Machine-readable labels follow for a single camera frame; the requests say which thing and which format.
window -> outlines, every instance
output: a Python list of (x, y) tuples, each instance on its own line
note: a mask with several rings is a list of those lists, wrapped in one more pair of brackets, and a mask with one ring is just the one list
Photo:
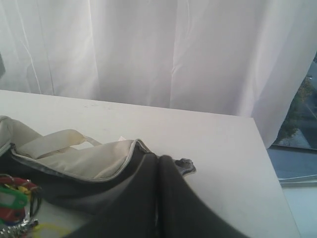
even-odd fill
[(274, 144), (317, 150), (317, 54)]

white table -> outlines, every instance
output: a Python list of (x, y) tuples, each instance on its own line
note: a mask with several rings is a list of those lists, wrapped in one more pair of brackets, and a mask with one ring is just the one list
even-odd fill
[(251, 118), (8, 91), (0, 101), (0, 115), (42, 135), (72, 128), (101, 143), (140, 138), (158, 155), (189, 158), (197, 172), (186, 181), (228, 223), (252, 238), (300, 237)]

